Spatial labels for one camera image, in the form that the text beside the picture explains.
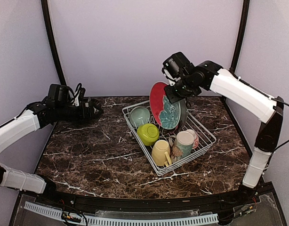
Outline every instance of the pink cup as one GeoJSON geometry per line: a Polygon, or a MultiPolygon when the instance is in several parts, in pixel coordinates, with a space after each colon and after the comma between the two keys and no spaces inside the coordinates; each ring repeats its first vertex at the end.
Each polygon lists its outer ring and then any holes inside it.
{"type": "Polygon", "coordinates": [[[193,131],[192,129],[187,129],[186,132],[189,132],[190,134],[192,134],[194,139],[195,139],[195,141],[193,143],[193,149],[198,147],[198,145],[199,145],[199,136],[198,136],[198,134],[195,131],[193,131]]]}

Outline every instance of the countertop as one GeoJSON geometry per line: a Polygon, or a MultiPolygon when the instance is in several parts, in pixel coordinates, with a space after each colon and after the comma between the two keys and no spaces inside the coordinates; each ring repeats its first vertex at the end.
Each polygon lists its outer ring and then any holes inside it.
{"type": "Polygon", "coordinates": [[[192,97],[188,110],[216,138],[205,155],[158,177],[131,134],[122,108],[148,97],[98,97],[98,121],[59,122],[36,173],[57,190],[88,196],[165,199],[236,190],[249,155],[219,97],[192,97]]]}

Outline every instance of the yellow mug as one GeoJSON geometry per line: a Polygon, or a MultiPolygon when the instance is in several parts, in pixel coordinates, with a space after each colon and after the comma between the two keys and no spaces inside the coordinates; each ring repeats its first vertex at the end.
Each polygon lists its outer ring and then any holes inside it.
{"type": "Polygon", "coordinates": [[[158,140],[152,150],[152,158],[157,166],[169,166],[172,164],[170,158],[171,149],[166,140],[158,140]]]}

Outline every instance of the black pole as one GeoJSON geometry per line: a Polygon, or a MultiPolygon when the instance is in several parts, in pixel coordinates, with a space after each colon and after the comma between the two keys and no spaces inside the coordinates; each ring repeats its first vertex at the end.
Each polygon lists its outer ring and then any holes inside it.
{"type": "Polygon", "coordinates": [[[58,55],[58,51],[56,49],[54,33],[52,31],[48,2],[47,0],[41,0],[41,4],[42,4],[42,11],[43,11],[47,37],[48,37],[48,41],[50,45],[51,54],[55,62],[56,72],[58,74],[61,85],[66,85],[65,77],[64,77],[63,70],[62,70],[61,63],[60,63],[60,58],[58,55]]]}
{"type": "Polygon", "coordinates": [[[242,48],[242,43],[243,43],[245,28],[246,28],[246,23],[247,23],[247,17],[248,17],[248,12],[249,12],[249,2],[250,0],[244,0],[243,2],[239,33],[238,33],[238,38],[237,38],[237,42],[236,42],[234,54],[233,54],[233,60],[231,62],[231,68],[230,68],[230,71],[232,71],[233,73],[235,72],[235,69],[237,67],[238,60],[240,57],[240,53],[241,53],[241,48],[242,48]]]}

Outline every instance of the red plate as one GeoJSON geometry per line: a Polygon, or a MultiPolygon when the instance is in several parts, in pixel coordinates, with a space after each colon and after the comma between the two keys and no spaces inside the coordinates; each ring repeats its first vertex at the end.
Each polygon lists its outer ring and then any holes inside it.
{"type": "Polygon", "coordinates": [[[175,128],[180,120],[180,103],[171,104],[165,94],[166,83],[155,83],[150,93],[150,107],[156,122],[165,129],[175,128]]]}

